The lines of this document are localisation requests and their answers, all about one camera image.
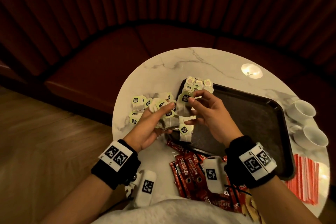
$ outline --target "wristband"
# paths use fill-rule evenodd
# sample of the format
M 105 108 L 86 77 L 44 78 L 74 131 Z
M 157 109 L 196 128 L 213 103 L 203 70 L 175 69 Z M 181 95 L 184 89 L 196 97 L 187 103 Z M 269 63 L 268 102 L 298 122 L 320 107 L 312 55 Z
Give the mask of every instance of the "wristband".
M 234 139 L 225 152 L 225 172 L 236 186 L 245 184 L 248 188 L 256 188 L 275 176 L 276 162 L 260 143 L 254 143 L 249 136 Z
M 124 140 L 112 141 L 99 156 L 91 173 L 115 190 L 119 184 L 129 184 L 140 164 L 137 152 Z

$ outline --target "person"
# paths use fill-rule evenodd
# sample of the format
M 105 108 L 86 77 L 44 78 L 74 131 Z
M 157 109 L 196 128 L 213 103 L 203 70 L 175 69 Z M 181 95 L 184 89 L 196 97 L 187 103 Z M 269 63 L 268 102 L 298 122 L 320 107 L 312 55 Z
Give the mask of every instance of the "person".
M 186 124 L 203 124 L 208 126 L 213 137 L 226 148 L 235 139 L 243 135 L 223 102 L 206 90 L 194 92 L 194 98 L 188 99 L 195 109 L 195 120 Z M 168 113 L 173 103 L 163 106 L 155 113 L 148 109 L 143 112 L 138 124 L 124 137 L 137 153 L 149 147 L 162 133 L 171 130 L 156 129 L 159 119 Z M 52 212 L 43 220 L 43 224 L 86 224 L 86 223 L 235 223 L 233 215 L 206 202 L 188 199 L 168 199 L 154 205 L 133 209 L 112 211 L 98 218 L 99 213 L 112 195 L 113 190 L 96 175 L 91 174 L 78 185 Z M 250 189 L 259 213 L 267 224 L 320 223 L 309 209 L 285 186 L 275 175 L 260 186 Z

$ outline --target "person's right hand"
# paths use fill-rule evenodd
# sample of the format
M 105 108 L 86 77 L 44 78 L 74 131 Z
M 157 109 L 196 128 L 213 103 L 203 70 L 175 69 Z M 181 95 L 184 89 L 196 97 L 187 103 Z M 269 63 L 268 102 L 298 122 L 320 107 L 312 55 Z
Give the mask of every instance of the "person's right hand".
M 229 147 L 231 141 L 243 135 L 221 99 L 212 95 L 209 91 L 195 91 L 194 98 L 188 98 L 188 102 L 195 109 L 191 111 L 192 115 L 202 116 L 202 118 L 197 117 L 195 120 L 188 120 L 185 122 L 186 125 L 198 123 L 208 126 L 212 136 L 223 143 L 226 148 Z

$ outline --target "forearm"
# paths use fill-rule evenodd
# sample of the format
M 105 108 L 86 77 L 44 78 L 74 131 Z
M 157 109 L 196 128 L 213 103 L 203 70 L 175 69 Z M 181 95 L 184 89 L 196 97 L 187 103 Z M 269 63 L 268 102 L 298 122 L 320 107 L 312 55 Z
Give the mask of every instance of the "forearm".
M 250 191 L 267 224 L 321 224 L 277 176 Z
M 93 222 L 112 194 L 112 189 L 95 175 L 82 181 L 42 224 L 86 224 Z

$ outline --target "sofa backrest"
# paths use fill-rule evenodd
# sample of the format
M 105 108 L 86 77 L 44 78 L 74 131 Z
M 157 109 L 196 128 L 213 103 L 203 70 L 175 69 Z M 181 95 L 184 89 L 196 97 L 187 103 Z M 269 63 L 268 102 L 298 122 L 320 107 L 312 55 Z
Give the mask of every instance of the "sofa backrest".
M 106 27 L 175 20 L 273 44 L 334 73 L 335 15 L 336 0 L 0 0 L 0 42 L 39 75 Z

